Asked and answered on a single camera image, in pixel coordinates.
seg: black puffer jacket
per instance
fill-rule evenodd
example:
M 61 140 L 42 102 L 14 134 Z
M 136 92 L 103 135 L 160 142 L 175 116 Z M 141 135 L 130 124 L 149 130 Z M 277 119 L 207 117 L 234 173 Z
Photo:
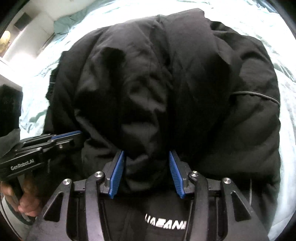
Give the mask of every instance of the black puffer jacket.
M 206 177 L 234 179 L 269 230 L 280 182 L 279 89 L 259 40 L 199 9 L 131 20 L 84 36 L 63 53 L 52 79 L 44 131 L 89 137 L 75 160 L 82 178 L 123 149 L 121 192 L 169 190 L 168 151 L 175 149 Z M 161 217 L 148 199 L 110 208 L 112 240 L 180 239 L 145 222 L 147 210 Z M 186 220 L 180 205 L 158 210 Z M 114 215 L 119 206 L 127 210 Z

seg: white wall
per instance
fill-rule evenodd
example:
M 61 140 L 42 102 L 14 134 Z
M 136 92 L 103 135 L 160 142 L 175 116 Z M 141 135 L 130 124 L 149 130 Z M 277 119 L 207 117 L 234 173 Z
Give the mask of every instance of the white wall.
M 44 12 L 38 14 L 20 32 L 6 51 L 3 59 L 18 72 L 31 74 L 39 49 L 53 33 L 53 21 Z
M 40 12 L 46 12 L 54 21 L 60 17 L 76 13 L 89 6 L 95 0 L 31 0 L 23 10 L 35 17 Z
M 22 91 L 22 87 L 16 83 L 20 80 L 20 77 L 15 73 L 8 65 L 0 58 L 0 86 L 6 84 L 19 91 Z
M 54 21 L 60 17 L 76 13 L 95 0 L 30 0 L 15 16 L 7 30 L 13 36 L 12 44 L 3 59 L 23 74 L 31 75 L 40 49 L 54 33 Z M 33 20 L 18 34 L 15 22 L 27 13 Z

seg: bed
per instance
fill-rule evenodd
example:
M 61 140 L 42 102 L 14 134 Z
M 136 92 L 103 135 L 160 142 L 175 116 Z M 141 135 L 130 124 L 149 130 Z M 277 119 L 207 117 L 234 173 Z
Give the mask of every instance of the bed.
M 151 15 L 169 15 L 200 8 L 206 18 L 220 21 L 242 35 L 262 41 L 273 62 L 281 94 L 281 184 L 278 208 L 269 232 L 275 240 L 296 209 L 296 39 L 280 15 L 265 1 L 255 0 L 97 0 L 54 23 L 54 38 L 38 56 L 35 76 L 23 86 L 21 139 L 40 135 L 48 107 L 45 98 L 51 71 L 61 53 L 85 34 L 104 26 Z

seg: bolt head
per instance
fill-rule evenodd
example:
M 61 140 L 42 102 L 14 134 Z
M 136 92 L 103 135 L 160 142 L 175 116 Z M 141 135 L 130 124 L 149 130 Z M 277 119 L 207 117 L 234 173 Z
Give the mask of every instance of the bolt head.
M 69 179 L 69 178 L 63 180 L 64 185 L 69 185 L 70 183 L 71 183 L 71 179 Z
M 198 172 L 197 171 L 192 171 L 190 173 L 190 176 L 192 176 L 192 177 L 198 177 Z
M 95 177 L 102 177 L 104 175 L 103 172 L 96 172 L 95 174 Z
M 225 177 L 225 178 L 223 178 L 223 182 L 224 182 L 225 184 L 230 184 L 230 183 L 231 183 L 231 179 Z

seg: finger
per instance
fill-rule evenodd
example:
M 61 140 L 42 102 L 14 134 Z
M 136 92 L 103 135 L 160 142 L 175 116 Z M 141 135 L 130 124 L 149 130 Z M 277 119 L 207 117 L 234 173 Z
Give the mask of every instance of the finger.
M 6 182 L 1 182 L 0 189 L 1 189 L 1 192 L 4 195 L 8 195 L 8 196 L 13 196 L 14 195 L 12 187 Z
M 34 184 L 34 180 L 31 174 L 27 174 L 25 176 L 23 190 L 25 193 L 30 193 L 34 196 L 37 195 L 37 186 Z
M 30 213 L 30 212 L 38 209 L 39 207 L 40 207 L 40 201 L 38 199 L 35 199 L 35 201 L 31 205 L 28 205 L 26 207 L 22 207 L 19 205 L 18 210 L 21 213 Z
M 33 196 L 31 194 L 24 193 L 24 195 L 20 199 L 19 210 L 22 213 L 27 213 L 27 212 L 33 211 L 39 205 L 40 205 L 40 200 L 38 198 L 36 198 L 35 196 Z
M 12 208 L 16 211 L 16 212 L 18 212 L 19 210 L 18 210 L 18 204 L 16 204 L 15 202 L 14 202 L 14 200 L 12 199 L 12 197 L 11 196 L 8 196 L 8 195 L 4 195 L 5 196 L 5 200 L 6 200 L 6 202 L 8 202 L 11 206 L 12 206 Z
M 37 217 L 42 211 L 42 208 L 39 206 L 37 209 L 35 209 L 32 212 L 29 213 L 25 213 L 27 216 L 31 216 L 31 217 Z

